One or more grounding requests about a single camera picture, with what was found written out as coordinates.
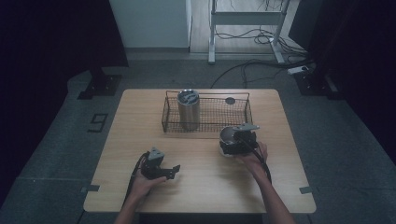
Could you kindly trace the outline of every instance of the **metal frame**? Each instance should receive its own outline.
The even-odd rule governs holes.
[[[278,12],[217,12],[216,0],[212,0],[210,13],[210,37],[209,37],[209,63],[215,63],[215,27],[216,25],[276,25],[274,38],[271,38],[271,47],[278,63],[285,60],[278,45],[280,31],[285,21],[290,0],[286,0],[282,11]]]

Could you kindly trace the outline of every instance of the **black curtain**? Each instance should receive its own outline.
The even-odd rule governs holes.
[[[128,66],[108,0],[1,0],[0,203],[55,118],[67,80]]]
[[[393,0],[301,0],[290,37],[317,63],[312,80],[325,75],[396,163],[396,32]]]

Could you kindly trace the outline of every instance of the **wrist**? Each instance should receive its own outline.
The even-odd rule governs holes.
[[[143,197],[139,197],[134,194],[130,194],[128,196],[128,198],[126,199],[124,206],[128,205],[128,206],[132,206],[132,207],[137,207],[137,205],[139,204],[139,202],[142,198]]]
[[[267,173],[265,173],[265,170],[262,168],[262,165],[257,164],[255,165],[252,170],[251,173],[253,175],[253,177],[256,180],[261,180],[261,179],[268,179],[267,178]]]

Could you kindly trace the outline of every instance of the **cable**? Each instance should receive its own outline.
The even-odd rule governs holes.
[[[252,60],[247,61],[247,63],[241,67],[241,77],[242,77],[242,81],[243,81],[242,85],[243,85],[244,89],[248,88],[248,77],[247,77],[247,73],[246,73],[247,67],[249,65],[251,65],[251,63],[253,63],[253,62],[259,62],[259,61],[260,60],[252,59]]]
[[[268,6],[270,5],[270,1],[266,0],[265,1],[265,11],[268,11]]]
[[[248,34],[250,34],[252,32],[255,32],[255,31],[258,31],[260,33],[257,34],[257,35],[245,36],[245,35],[248,35]],[[217,28],[215,27],[215,34],[220,39],[233,39],[233,38],[251,39],[251,38],[253,38],[254,42],[256,44],[261,44],[261,45],[271,44],[270,38],[274,37],[274,34],[272,32],[263,30],[261,26],[260,26],[259,29],[253,29],[253,30],[247,31],[247,32],[245,32],[245,33],[243,33],[241,35],[230,35],[230,34],[219,33]],[[296,48],[296,47],[290,46],[287,43],[287,40],[288,39],[283,38],[281,36],[278,39],[278,43],[279,43],[280,47],[285,52],[290,53],[290,54],[297,54],[297,55],[300,55],[300,56],[306,56],[305,49],[301,49],[301,48]]]
[[[282,6],[283,6],[283,1],[284,1],[284,0],[281,0],[281,1],[280,1],[280,4],[277,5],[277,7],[275,7],[276,1],[277,1],[277,0],[274,1],[273,5],[272,5],[270,8],[271,8],[273,11],[275,11],[277,8],[279,8],[279,11],[282,11]]]
[[[79,215],[79,218],[78,218],[78,220],[76,222],[77,224],[79,224],[79,222],[81,221],[82,217],[84,216],[84,213],[85,213],[85,210],[82,209],[82,213],[81,213],[81,215]]]
[[[285,70],[286,68],[281,68],[281,69],[279,69],[277,72],[275,72],[271,77],[259,77],[259,78],[256,78],[256,79],[253,79],[253,80],[249,80],[249,81],[246,81],[246,83],[249,83],[249,82],[255,82],[255,81],[259,81],[259,80],[263,80],[263,79],[267,79],[267,78],[275,78],[281,71],[283,71],[283,70]]]
[[[231,7],[233,8],[233,10],[236,11],[236,9],[233,7],[233,0],[230,0],[230,4],[231,4]]]
[[[238,140],[243,142],[245,144],[245,146],[247,146],[250,149],[250,151],[257,157],[257,159],[259,159],[260,163],[262,164],[262,168],[264,169],[265,173],[267,174],[268,180],[272,184],[271,172],[270,172],[270,169],[269,169],[267,163],[265,163],[264,156],[263,155],[260,156],[259,153],[257,153],[257,151],[254,150],[254,148],[251,147],[244,139],[238,138]]]
[[[140,163],[142,162],[142,160],[144,158],[146,158],[149,155],[149,152],[144,153],[139,160],[137,161],[136,165],[134,166],[134,170],[132,171],[131,174],[131,179],[129,180],[129,185],[128,185],[128,189],[126,190],[126,194],[125,194],[125,198],[124,198],[124,202],[126,201],[126,199],[128,198],[128,195],[130,194],[131,190],[132,190],[132,185],[134,184],[134,178],[136,177],[136,173],[137,170],[139,169]]]
[[[265,0],[262,1],[262,4],[259,5],[259,7],[257,8],[257,11],[259,11],[260,7],[262,7],[262,5],[265,3]]]
[[[298,67],[298,66],[303,66],[309,63],[312,63],[313,60],[311,59],[304,59],[301,60],[297,63],[289,63],[289,64],[281,64],[281,63],[270,63],[267,61],[262,61],[262,60],[250,60],[246,63],[240,63],[238,65],[235,65],[229,69],[227,69],[225,72],[223,72],[218,78],[216,78],[216,80],[212,83],[212,85],[210,86],[210,89],[213,89],[213,87],[215,86],[215,84],[222,78],[224,77],[228,72],[234,70],[235,68],[241,67],[241,66],[248,66],[251,64],[262,64],[262,65],[267,65],[267,66],[272,66],[272,67],[276,67],[276,68],[281,68],[281,69],[288,69],[288,68],[292,68],[292,67]]]

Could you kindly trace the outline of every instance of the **floor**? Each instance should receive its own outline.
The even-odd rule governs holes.
[[[8,194],[0,223],[111,223],[117,214],[87,213],[83,203],[123,90],[209,88],[220,74],[242,62],[131,60],[130,68],[105,68],[109,75],[122,74],[116,95],[92,100],[77,99],[90,74],[75,76],[57,118]],[[249,80],[261,78],[249,82],[248,88],[278,90],[285,108],[318,208],[314,214],[294,214],[298,223],[396,223],[396,167],[345,101],[302,96],[285,70],[254,65],[247,75]],[[240,70],[234,69],[215,88],[242,86]],[[100,133],[89,133],[98,128],[91,123],[95,114],[108,114],[106,125]],[[267,223],[266,215],[262,218]],[[222,214],[207,219],[173,215],[160,221],[206,223],[209,219],[257,223],[256,217]],[[158,217],[142,220],[156,223]]]

